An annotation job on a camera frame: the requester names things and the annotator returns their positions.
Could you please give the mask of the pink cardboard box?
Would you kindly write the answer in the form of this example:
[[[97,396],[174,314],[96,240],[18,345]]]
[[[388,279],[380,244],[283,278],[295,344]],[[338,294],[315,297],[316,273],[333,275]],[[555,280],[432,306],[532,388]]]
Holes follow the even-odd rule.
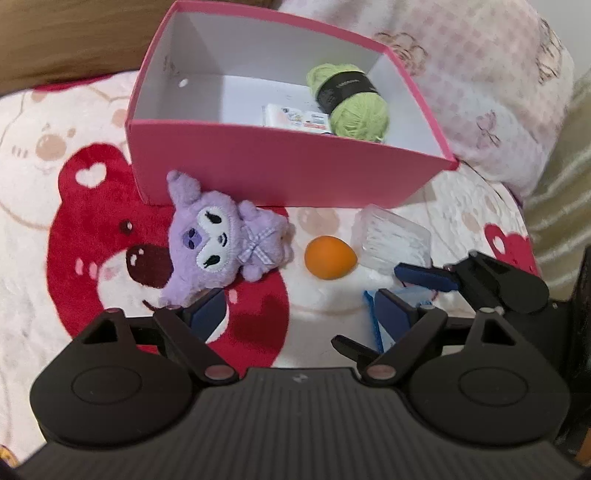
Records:
[[[305,78],[324,63],[360,67],[387,101],[381,143],[270,128],[270,104],[314,111]],[[240,4],[174,3],[139,70],[126,121],[142,200],[169,201],[166,175],[266,206],[395,207],[455,170],[435,117],[382,43],[322,22]]]

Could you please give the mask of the green yarn ball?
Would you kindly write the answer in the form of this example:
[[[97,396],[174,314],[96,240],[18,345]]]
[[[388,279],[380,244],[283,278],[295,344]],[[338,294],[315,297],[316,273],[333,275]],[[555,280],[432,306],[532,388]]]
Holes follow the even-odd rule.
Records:
[[[325,63],[308,71],[307,84],[322,113],[328,115],[332,133],[384,142],[389,105],[363,70],[353,64]]]

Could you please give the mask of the striped green cloth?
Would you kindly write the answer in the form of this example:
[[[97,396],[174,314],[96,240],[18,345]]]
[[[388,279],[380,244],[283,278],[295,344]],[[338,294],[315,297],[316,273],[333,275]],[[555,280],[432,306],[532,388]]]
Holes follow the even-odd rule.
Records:
[[[566,299],[590,244],[590,75],[574,86],[558,141],[524,217],[551,295]]]

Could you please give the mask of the small white printed packet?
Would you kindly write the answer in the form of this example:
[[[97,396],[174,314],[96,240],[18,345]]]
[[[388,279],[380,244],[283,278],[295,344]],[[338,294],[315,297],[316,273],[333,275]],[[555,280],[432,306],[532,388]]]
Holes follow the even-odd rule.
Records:
[[[267,104],[263,107],[263,126],[269,128],[332,135],[329,116],[293,107]]]

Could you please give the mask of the purple plush toy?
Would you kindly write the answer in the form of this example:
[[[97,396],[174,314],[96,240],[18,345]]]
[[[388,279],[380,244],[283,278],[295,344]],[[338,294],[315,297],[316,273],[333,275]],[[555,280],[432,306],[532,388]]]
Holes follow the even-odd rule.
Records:
[[[250,201],[202,191],[197,179],[172,170],[168,193],[175,212],[168,230],[172,273],[160,304],[185,305],[206,290],[224,288],[237,275],[256,282],[293,258],[290,222]]]

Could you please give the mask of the pink checked pillow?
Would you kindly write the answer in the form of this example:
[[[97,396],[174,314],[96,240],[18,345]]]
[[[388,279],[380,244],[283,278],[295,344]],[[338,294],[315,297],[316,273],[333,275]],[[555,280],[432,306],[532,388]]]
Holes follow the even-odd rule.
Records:
[[[276,9],[373,38],[419,87],[453,154],[518,198],[556,143],[574,62],[527,1],[278,1]]]

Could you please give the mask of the clear plastic floss box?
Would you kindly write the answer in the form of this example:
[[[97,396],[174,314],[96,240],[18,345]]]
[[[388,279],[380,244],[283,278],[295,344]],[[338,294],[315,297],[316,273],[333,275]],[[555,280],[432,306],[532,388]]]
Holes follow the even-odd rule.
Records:
[[[377,205],[356,213],[351,245],[361,265],[384,275],[400,263],[432,265],[430,231]]]

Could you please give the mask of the blue wet wipes packet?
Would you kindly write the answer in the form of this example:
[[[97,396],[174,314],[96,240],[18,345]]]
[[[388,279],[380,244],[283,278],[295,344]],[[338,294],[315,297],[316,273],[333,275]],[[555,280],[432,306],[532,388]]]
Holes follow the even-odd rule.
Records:
[[[369,312],[370,323],[377,347],[377,352],[385,353],[414,325],[414,320],[391,300],[397,296],[398,290],[429,290],[420,286],[409,286],[396,289],[366,290],[363,292]]]

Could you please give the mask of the brown pillow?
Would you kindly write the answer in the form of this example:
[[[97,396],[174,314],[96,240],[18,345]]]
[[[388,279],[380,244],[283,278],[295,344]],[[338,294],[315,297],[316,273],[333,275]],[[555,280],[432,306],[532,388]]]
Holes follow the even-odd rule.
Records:
[[[169,0],[1,3],[1,94],[140,68]]]

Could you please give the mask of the orange egg-shaped sponge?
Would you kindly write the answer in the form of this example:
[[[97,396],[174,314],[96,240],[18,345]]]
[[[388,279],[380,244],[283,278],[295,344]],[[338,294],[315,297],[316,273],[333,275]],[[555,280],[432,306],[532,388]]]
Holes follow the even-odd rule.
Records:
[[[304,251],[304,265],[315,277],[337,280],[345,277],[358,264],[355,251],[334,236],[320,236],[311,240]]]

